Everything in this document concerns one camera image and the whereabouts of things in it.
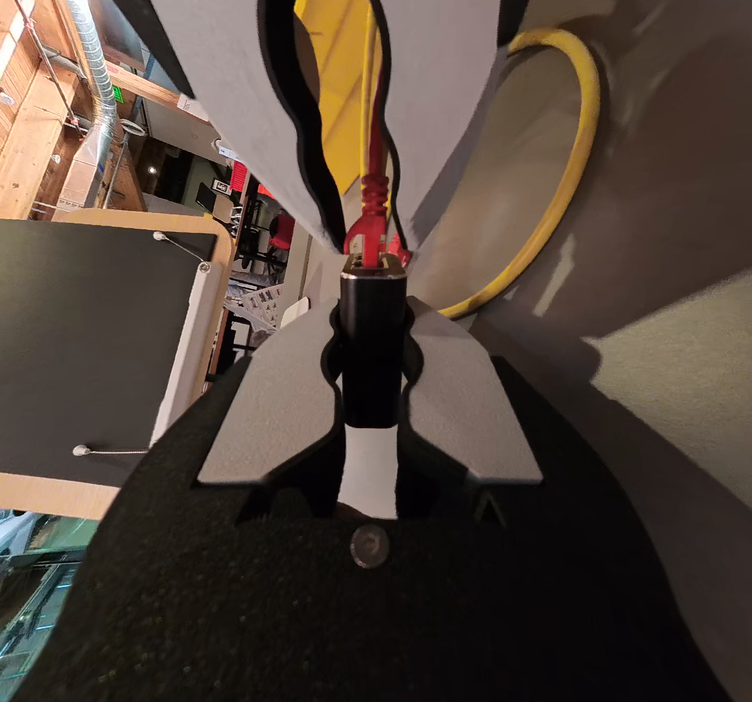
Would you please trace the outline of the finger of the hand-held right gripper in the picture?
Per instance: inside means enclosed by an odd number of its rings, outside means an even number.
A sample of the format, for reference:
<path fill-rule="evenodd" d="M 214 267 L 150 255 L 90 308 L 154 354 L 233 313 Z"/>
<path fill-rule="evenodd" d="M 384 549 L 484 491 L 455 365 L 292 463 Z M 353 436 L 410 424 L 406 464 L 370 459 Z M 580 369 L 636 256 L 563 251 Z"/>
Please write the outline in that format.
<path fill-rule="evenodd" d="M 340 253 L 341 197 L 325 161 L 318 98 L 296 40 L 315 54 L 296 0 L 150 0 L 195 98 L 251 174 Z"/>
<path fill-rule="evenodd" d="M 392 225 L 416 253 L 447 210 L 495 77 L 502 0 L 369 0 L 381 38 L 374 117 L 392 165 Z"/>

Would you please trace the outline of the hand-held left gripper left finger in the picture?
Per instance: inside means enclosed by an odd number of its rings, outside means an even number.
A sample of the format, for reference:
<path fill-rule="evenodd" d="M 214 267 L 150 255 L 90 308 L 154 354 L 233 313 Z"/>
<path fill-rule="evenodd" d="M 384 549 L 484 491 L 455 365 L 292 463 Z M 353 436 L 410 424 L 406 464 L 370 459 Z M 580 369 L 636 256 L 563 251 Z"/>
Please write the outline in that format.
<path fill-rule="evenodd" d="M 338 299 L 316 305 L 253 353 L 198 473 L 202 485 L 249 485 L 253 507 L 295 489 L 330 518 L 344 466 Z"/>

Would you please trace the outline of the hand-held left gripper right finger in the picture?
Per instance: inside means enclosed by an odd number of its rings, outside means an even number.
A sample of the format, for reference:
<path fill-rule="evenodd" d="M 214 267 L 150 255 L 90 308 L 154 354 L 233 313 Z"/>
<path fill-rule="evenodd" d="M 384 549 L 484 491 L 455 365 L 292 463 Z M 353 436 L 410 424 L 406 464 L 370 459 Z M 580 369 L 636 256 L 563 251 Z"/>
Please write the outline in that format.
<path fill-rule="evenodd" d="M 484 347 L 415 296 L 407 300 L 397 425 L 397 516 L 481 516 L 499 487 L 544 476 Z"/>

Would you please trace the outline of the yellow plastic bin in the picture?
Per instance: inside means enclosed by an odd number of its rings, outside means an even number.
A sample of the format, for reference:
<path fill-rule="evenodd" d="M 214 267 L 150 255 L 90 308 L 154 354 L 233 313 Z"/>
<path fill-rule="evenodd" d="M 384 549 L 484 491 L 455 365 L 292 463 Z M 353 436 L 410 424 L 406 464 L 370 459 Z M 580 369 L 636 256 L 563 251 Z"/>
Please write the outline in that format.
<path fill-rule="evenodd" d="M 340 195 L 360 179 L 367 153 L 363 95 L 375 94 L 381 41 L 369 0 L 296 0 L 311 37 L 320 81 L 324 156 Z"/>

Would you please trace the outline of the black ethernet adapter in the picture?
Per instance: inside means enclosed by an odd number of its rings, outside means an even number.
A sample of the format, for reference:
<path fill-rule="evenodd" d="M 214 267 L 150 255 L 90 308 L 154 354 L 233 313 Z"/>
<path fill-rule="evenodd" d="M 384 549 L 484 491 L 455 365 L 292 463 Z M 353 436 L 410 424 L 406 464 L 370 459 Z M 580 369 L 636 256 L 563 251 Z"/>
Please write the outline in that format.
<path fill-rule="evenodd" d="M 340 276 L 338 326 L 342 342 L 345 423 L 390 428 L 398 422 L 407 320 L 407 274 L 385 254 L 367 268 L 351 254 Z"/>

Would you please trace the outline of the printed paper sheet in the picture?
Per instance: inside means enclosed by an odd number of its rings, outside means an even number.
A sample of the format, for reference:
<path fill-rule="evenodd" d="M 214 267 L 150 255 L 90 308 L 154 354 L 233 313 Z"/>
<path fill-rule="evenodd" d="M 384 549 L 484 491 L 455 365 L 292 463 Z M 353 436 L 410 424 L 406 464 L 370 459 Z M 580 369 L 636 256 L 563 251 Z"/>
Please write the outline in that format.
<path fill-rule="evenodd" d="M 253 318 L 263 321 L 269 328 L 276 330 L 279 327 L 282 311 L 279 301 L 284 293 L 284 285 L 272 285 L 264 289 L 247 292 L 240 300 L 244 309 Z"/>

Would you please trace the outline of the red chair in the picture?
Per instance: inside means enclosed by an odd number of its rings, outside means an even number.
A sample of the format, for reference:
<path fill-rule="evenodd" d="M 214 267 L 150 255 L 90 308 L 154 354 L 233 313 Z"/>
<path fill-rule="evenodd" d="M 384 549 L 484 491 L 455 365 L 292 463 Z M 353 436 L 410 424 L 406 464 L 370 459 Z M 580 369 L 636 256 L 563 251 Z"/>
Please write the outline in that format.
<path fill-rule="evenodd" d="M 288 254 L 293 242 L 296 222 L 287 213 L 279 213 L 269 224 L 268 255 Z"/>

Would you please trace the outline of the silver ventilation duct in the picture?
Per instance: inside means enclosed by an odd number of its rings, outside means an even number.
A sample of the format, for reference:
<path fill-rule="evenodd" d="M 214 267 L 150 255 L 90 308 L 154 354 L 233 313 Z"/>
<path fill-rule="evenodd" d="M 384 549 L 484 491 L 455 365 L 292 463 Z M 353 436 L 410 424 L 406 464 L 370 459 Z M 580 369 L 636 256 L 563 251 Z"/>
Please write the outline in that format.
<path fill-rule="evenodd" d="M 93 107 L 92 127 L 79 153 L 83 160 L 93 161 L 99 178 L 103 178 L 118 120 L 114 87 L 88 0 L 64 1 L 69 12 L 69 27 L 74 35 L 74 50 L 87 81 Z"/>

